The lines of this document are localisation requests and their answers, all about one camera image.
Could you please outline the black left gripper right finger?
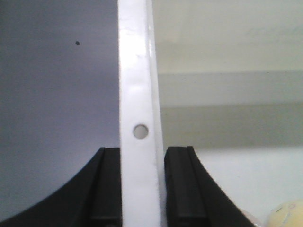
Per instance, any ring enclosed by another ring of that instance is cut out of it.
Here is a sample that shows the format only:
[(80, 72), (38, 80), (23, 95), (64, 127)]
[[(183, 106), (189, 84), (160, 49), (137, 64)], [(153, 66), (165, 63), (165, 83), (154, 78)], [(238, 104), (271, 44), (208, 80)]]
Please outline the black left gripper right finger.
[(165, 154), (169, 227), (252, 227), (222, 191), (193, 147), (168, 147)]

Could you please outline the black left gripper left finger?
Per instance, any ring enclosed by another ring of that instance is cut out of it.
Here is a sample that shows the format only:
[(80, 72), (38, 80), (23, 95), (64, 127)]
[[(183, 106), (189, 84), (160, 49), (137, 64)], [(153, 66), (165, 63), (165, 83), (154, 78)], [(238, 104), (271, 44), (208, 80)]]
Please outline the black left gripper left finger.
[(64, 186), (2, 227), (120, 227), (120, 149), (100, 148)]

